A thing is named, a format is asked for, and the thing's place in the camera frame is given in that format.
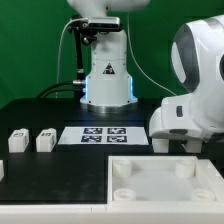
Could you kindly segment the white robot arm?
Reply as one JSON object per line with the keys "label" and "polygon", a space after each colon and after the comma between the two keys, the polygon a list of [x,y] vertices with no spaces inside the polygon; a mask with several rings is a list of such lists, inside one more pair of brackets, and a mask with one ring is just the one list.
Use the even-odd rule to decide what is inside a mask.
{"label": "white robot arm", "polygon": [[[85,79],[83,107],[115,111],[137,102],[126,69],[127,36],[120,19],[107,13],[139,10],[150,0],[67,0],[82,17],[92,43],[92,67]],[[171,61],[185,95],[167,97],[153,113],[153,139],[224,138],[224,15],[181,26],[172,43]]]}

